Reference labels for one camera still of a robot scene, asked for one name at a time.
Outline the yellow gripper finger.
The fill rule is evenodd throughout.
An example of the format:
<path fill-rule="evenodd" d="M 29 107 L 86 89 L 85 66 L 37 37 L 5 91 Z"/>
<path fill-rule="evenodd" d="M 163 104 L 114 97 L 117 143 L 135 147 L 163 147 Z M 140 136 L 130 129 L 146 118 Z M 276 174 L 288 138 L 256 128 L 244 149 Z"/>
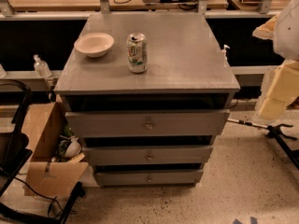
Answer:
<path fill-rule="evenodd" d="M 299 97 L 299 62 L 284 61 L 274 72 L 274 78 L 258 111 L 262 119 L 277 119 Z"/>
<path fill-rule="evenodd" d="M 254 37 L 272 40 L 278 16 L 274 16 L 264 24 L 258 26 L 252 33 Z"/>

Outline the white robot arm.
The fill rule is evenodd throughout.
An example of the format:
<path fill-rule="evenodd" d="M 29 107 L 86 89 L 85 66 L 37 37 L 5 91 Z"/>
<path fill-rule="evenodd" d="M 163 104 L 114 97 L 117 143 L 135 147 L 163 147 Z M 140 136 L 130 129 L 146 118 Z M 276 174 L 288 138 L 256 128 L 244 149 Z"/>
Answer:
<path fill-rule="evenodd" d="M 253 36 L 273 41 L 273 50 L 284 58 L 258 108 L 262 119 L 277 119 L 299 97 L 299 0 L 257 27 Z"/>

